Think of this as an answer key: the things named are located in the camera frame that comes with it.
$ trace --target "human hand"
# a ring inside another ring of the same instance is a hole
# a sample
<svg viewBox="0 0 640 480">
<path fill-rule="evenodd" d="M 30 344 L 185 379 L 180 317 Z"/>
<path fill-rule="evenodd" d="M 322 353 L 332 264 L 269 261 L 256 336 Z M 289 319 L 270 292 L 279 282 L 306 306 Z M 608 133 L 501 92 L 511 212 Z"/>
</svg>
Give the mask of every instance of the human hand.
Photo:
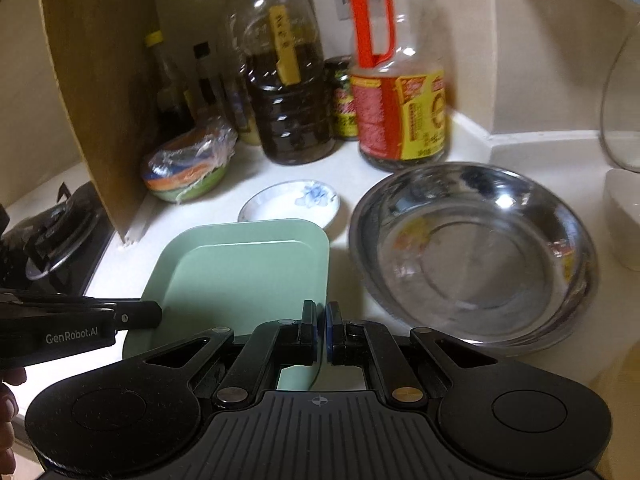
<svg viewBox="0 0 640 480">
<path fill-rule="evenodd" d="M 17 386 L 27 380 L 24 368 L 0 371 L 0 474 L 11 475 L 15 470 L 14 427 L 11 420 L 18 414 L 18 403 L 9 387 L 4 384 Z"/>
</svg>

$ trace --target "soy sauce bottle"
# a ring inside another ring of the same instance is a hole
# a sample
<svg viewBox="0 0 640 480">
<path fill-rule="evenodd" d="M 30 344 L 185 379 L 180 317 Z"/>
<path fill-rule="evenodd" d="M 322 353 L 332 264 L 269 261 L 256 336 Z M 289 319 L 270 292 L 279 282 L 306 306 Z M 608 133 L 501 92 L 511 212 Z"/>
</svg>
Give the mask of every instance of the soy sauce bottle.
<svg viewBox="0 0 640 480">
<path fill-rule="evenodd" d="M 308 0 L 247 0 L 239 20 L 246 88 L 264 153 L 279 164 L 327 156 L 335 143 L 330 93 Z"/>
<path fill-rule="evenodd" d="M 158 64 L 161 87 L 156 97 L 158 106 L 158 127 L 162 142 L 174 139 L 193 130 L 196 123 L 196 109 L 186 79 L 174 60 L 168 55 L 164 37 L 160 30 L 145 38 Z"/>
<path fill-rule="evenodd" d="M 351 0 L 350 66 L 360 153 L 403 170 L 446 153 L 442 36 L 433 0 Z"/>
</svg>

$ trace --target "green bowl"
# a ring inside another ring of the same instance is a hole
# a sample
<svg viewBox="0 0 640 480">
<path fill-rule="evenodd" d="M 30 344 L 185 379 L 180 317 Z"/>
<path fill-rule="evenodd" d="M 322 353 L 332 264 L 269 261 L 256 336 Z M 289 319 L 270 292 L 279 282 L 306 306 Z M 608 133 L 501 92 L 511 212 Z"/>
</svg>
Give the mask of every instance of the green bowl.
<svg viewBox="0 0 640 480">
<path fill-rule="evenodd" d="M 168 191 L 152 190 L 151 193 L 157 196 L 159 199 L 164 200 L 165 202 L 187 202 L 211 191 L 220 183 L 222 177 L 225 176 L 225 173 L 226 166 L 223 166 L 222 168 L 216 168 L 210 173 L 207 173 L 195 184 L 190 184 L 189 186 L 180 187 L 178 189 L 171 189 Z"/>
</svg>

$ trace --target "plastic bottle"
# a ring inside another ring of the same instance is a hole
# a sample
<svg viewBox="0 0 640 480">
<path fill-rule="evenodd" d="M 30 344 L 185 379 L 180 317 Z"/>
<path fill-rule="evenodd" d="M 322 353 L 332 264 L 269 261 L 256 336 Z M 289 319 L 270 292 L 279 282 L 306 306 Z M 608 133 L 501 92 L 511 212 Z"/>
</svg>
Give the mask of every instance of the plastic bottle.
<svg viewBox="0 0 640 480">
<path fill-rule="evenodd" d="M 240 140 L 252 146 L 260 146 L 258 127 L 244 87 L 244 57 L 238 45 L 238 11 L 243 2 L 244 0 L 225 0 L 226 35 L 221 49 L 222 86 L 228 103 L 229 119 L 238 130 Z"/>
<path fill-rule="evenodd" d="M 432 1 L 351 0 L 351 8 L 360 152 L 388 171 L 439 160 L 446 101 Z"/>
<path fill-rule="evenodd" d="M 158 91 L 158 127 L 162 142 L 192 130 L 197 112 L 186 78 L 174 60 L 167 54 L 162 32 L 156 30 L 145 38 L 145 44 L 154 53 L 161 79 Z"/>
<path fill-rule="evenodd" d="M 200 93 L 207 105 L 210 116 L 226 116 L 222 105 L 222 92 L 220 89 L 220 77 L 213 69 L 211 59 L 211 49 L 209 43 L 204 41 L 193 46 L 193 55 L 196 58 L 196 74 L 198 75 L 198 86 Z"/>
<path fill-rule="evenodd" d="M 248 0 L 240 16 L 246 87 L 265 154 L 304 164 L 331 152 L 330 93 L 308 0 Z"/>
</svg>

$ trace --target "gas stove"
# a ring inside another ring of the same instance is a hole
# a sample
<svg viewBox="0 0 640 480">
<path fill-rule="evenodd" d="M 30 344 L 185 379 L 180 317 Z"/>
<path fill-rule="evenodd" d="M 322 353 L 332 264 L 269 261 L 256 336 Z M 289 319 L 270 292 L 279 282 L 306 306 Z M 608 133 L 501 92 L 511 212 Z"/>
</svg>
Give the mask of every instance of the gas stove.
<svg viewBox="0 0 640 480">
<path fill-rule="evenodd" d="M 0 287 L 41 294 L 84 294 L 113 227 L 91 182 L 73 194 L 62 184 L 57 201 L 2 236 Z M 8 222 L 2 209 L 2 231 Z"/>
</svg>

